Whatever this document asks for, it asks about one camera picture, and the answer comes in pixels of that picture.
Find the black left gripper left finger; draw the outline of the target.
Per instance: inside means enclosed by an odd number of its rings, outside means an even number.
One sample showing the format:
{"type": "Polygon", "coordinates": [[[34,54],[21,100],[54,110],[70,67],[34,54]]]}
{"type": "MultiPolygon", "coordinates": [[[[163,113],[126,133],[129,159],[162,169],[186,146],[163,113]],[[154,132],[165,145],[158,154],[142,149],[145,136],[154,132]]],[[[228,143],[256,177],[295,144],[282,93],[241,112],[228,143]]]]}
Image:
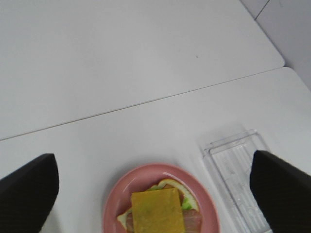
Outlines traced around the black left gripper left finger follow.
{"type": "Polygon", "coordinates": [[[59,192],[55,155],[42,154],[0,180],[0,231],[38,233],[59,192]]]}

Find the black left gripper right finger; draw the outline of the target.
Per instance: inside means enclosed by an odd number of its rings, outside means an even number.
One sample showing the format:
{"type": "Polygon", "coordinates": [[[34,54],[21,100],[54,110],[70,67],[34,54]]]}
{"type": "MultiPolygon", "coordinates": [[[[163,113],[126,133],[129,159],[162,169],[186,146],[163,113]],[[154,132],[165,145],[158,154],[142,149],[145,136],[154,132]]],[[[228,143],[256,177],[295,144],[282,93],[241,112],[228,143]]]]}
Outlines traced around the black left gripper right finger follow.
{"type": "Polygon", "coordinates": [[[254,153],[250,189],[275,233],[311,231],[311,177],[274,154],[254,153]]]}

